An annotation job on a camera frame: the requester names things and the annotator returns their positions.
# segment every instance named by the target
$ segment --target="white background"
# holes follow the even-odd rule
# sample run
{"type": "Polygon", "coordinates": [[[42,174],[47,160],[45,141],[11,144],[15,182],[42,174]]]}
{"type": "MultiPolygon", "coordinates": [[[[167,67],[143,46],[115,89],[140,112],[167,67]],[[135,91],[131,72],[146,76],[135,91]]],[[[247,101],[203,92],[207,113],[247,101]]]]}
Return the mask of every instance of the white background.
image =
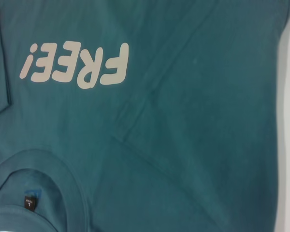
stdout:
{"type": "Polygon", "coordinates": [[[290,20],[278,51],[277,126],[279,197],[275,232],[290,232],[290,20]]]}

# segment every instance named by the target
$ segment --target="t-shirt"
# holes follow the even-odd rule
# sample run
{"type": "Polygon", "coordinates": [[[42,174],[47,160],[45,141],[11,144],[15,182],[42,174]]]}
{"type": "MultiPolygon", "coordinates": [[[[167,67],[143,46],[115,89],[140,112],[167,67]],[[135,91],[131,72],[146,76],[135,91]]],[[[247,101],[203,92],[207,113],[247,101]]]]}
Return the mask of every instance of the t-shirt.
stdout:
{"type": "Polygon", "coordinates": [[[288,0],[0,0],[0,230],[272,232],[289,16],[288,0]]]}

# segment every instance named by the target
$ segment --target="neckline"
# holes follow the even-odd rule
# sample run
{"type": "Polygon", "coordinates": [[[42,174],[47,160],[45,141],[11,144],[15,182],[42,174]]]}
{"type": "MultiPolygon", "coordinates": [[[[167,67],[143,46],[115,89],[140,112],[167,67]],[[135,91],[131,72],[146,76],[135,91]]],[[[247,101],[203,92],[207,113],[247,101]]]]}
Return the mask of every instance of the neckline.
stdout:
{"type": "MultiPolygon", "coordinates": [[[[33,149],[16,153],[0,165],[0,188],[12,173],[22,169],[35,169],[44,173],[58,186],[66,208],[68,232],[87,231],[86,199],[75,175],[63,161],[43,150],[33,149]]],[[[12,217],[8,211],[4,215],[12,217]]]]}
{"type": "Polygon", "coordinates": [[[57,232],[49,221],[17,205],[0,205],[0,231],[57,232]]]}

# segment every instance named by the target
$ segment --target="clothing tag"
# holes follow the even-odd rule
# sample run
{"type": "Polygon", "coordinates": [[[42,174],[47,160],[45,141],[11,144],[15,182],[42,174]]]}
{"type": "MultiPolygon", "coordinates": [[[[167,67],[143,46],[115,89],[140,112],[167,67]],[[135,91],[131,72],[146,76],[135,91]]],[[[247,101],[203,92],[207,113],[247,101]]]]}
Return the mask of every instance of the clothing tag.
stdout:
{"type": "Polygon", "coordinates": [[[25,208],[34,211],[37,199],[34,197],[25,196],[25,208]]]}

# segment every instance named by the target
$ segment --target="white lettering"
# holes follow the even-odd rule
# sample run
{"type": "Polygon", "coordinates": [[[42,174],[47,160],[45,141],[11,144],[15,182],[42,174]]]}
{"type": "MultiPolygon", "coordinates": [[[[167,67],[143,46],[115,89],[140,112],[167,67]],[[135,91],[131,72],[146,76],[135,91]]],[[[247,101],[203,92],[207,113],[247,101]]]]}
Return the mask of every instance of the white lettering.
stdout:
{"type": "Polygon", "coordinates": [[[82,89],[93,88],[97,82],[101,63],[103,58],[103,49],[99,47],[96,50],[95,61],[92,60],[88,50],[84,49],[81,51],[81,59],[85,66],[81,69],[77,76],[77,84],[82,89]],[[90,81],[85,81],[85,76],[91,72],[90,81]]]}
{"type": "Polygon", "coordinates": [[[58,59],[59,65],[68,66],[67,71],[63,73],[58,70],[55,70],[52,74],[52,78],[55,81],[66,83],[72,81],[78,59],[79,50],[81,49],[81,43],[74,41],[66,41],[63,44],[63,48],[72,51],[70,56],[61,56],[58,59]]]}
{"type": "Polygon", "coordinates": [[[57,49],[56,43],[44,43],[41,47],[42,52],[48,52],[47,57],[38,58],[36,66],[45,67],[44,72],[35,72],[31,76],[33,82],[45,82],[48,81],[52,72],[55,53],[57,49]]]}
{"type": "Polygon", "coordinates": [[[113,85],[123,82],[126,78],[127,65],[129,57],[129,45],[123,43],[120,47],[119,57],[109,58],[106,61],[106,68],[117,68],[117,72],[114,74],[104,74],[100,79],[102,85],[113,85]]]}
{"type": "MultiPolygon", "coordinates": [[[[38,45],[35,43],[35,44],[31,45],[30,52],[31,53],[34,53],[37,49],[38,49],[38,45]]],[[[23,66],[23,68],[22,68],[22,70],[20,72],[20,75],[19,75],[19,78],[20,79],[24,79],[27,76],[28,71],[29,71],[29,69],[31,67],[32,62],[33,62],[33,55],[30,54],[27,57],[27,59],[25,61],[25,64],[24,64],[24,66],[23,66]]]]}

